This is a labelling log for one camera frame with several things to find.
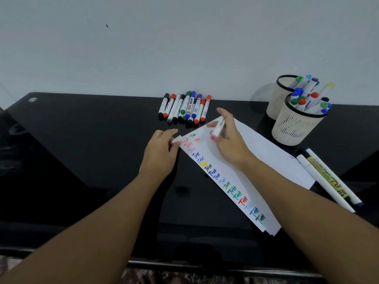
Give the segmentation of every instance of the paper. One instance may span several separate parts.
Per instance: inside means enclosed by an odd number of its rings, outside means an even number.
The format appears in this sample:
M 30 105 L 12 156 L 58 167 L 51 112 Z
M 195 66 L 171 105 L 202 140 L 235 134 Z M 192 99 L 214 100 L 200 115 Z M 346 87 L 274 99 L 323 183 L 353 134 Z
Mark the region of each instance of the paper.
M 247 125 L 234 119 L 247 147 L 256 157 L 289 180 L 310 189 L 315 180 L 296 158 L 265 139 Z M 180 147 L 206 172 L 242 212 L 263 232 L 275 235 L 281 228 L 270 208 L 249 179 L 227 163 L 211 140 L 211 128 L 202 126 L 178 137 Z

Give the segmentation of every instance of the hand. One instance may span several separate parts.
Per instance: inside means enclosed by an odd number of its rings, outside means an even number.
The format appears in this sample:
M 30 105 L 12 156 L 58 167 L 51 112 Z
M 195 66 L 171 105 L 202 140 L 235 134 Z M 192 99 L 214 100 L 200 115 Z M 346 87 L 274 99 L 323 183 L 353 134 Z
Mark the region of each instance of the hand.
M 255 156 L 246 146 L 241 134 L 237 130 L 233 115 L 220 107 L 217 108 L 217 111 L 225 118 L 225 129 L 222 130 L 219 137 L 212 137 L 212 139 L 215 141 L 222 157 L 240 170 L 249 157 Z M 217 123 L 217 121 L 214 121 L 208 123 L 206 126 L 214 128 Z
M 168 129 L 166 131 L 157 130 L 147 144 L 140 166 L 140 175 L 154 177 L 161 182 L 173 170 L 176 154 L 180 142 L 175 142 L 169 150 L 170 141 L 178 129 Z

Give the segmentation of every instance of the white mesh basket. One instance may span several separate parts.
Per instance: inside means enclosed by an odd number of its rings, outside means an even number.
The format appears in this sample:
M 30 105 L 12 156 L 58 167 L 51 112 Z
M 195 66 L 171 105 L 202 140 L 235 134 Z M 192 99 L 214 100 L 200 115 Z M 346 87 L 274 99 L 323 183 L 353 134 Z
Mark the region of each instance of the white mesh basket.
M 271 133 L 279 143 L 293 146 L 301 143 L 328 114 L 314 115 L 301 112 L 289 104 L 290 96 L 291 94 L 285 98 Z
M 278 118 L 279 112 L 284 103 L 284 98 L 289 94 L 293 93 L 294 89 L 290 89 L 287 85 L 290 85 L 297 76 L 295 75 L 283 75 L 279 76 L 276 79 L 276 88 L 272 92 L 270 102 L 268 103 L 268 107 L 266 109 L 266 113 L 273 120 Z

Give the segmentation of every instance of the wall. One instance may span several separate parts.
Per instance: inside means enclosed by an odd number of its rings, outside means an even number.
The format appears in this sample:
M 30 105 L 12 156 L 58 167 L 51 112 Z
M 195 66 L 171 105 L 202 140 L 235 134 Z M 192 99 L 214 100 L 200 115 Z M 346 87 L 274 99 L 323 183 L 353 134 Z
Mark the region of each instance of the wall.
M 378 8 L 379 0 L 0 0 L 0 106 L 32 91 L 249 100 L 286 73 L 334 82 L 334 103 L 379 105 Z M 268 98 L 260 90 L 253 99 Z

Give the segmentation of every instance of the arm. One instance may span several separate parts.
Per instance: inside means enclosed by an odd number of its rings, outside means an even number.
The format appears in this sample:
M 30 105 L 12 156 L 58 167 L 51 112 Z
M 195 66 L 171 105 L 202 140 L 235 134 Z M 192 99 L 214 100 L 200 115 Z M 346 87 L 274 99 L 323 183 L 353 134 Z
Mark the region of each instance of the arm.
M 233 116 L 217 110 L 226 123 L 223 135 L 215 140 L 221 155 L 249 178 L 320 273 L 331 283 L 377 282 L 379 229 L 261 162 L 247 148 Z
M 114 198 L 41 246 L 7 272 L 1 284 L 117 283 L 130 258 L 145 210 L 173 169 L 177 129 L 156 131 L 139 175 Z

